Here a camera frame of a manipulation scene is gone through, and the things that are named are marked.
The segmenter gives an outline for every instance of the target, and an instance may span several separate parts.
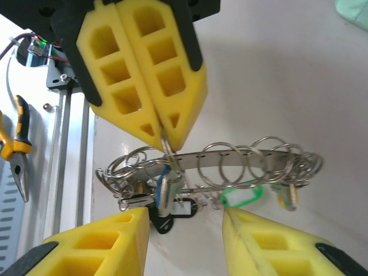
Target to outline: green key tag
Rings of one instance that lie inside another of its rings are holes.
[[[246,182],[246,184],[252,184],[255,180]],[[244,205],[257,201],[263,194],[262,185],[258,185],[252,189],[229,189],[224,190],[220,197],[221,203],[225,207],[240,208]]]

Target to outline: yellow pliers handle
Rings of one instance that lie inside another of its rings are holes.
[[[28,103],[19,95],[14,96],[14,102],[18,109],[18,123],[16,134],[14,136],[14,151],[28,154],[32,149],[32,144],[28,140],[29,106]]]
[[[9,161],[13,152],[13,143],[5,133],[5,129],[2,125],[2,112],[0,111],[0,156],[6,161]]]
[[[28,103],[19,95],[14,97],[18,110],[18,122],[16,134],[14,135],[14,144],[6,134],[2,125],[2,112],[0,111],[0,155],[6,161],[9,161],[14,152],[24,154],[30,153],[32,144],[28,140],[29,130],[29,106]]]

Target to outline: yellow foam gripper pad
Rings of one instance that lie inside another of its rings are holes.
[[[236,208],[225,208],[229,276],[344,275],[315,247],[330,242]]]
[[[159,0],[124,0],[86,14],[77,47],[102,98],[93,111],[162,150],[185,142],[207,95],[204,64],[193,71],[173,11]]]
[[[51,236],[59,244],[27,276],[143,275],[149,220],[135,208]]]

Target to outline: white table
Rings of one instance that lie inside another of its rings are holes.
[[[325,166],[300,190],[296,212],[269,190],[246,209],[322,236],[368,267],[368,33],[333,0],[223,0],[195,26],[209,95],[180,152],[276,135],[321,154]],[[143,145],[101,118],[96,130],[95,168]],[[95,179],[94,219],[117,212]],[[151,233],[145,275],[226,275],[221,216],[206,208]]]

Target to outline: green cloth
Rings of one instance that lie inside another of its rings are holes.
[[[368,30],[368,0],[336,0],[335,6],[347,21]]]

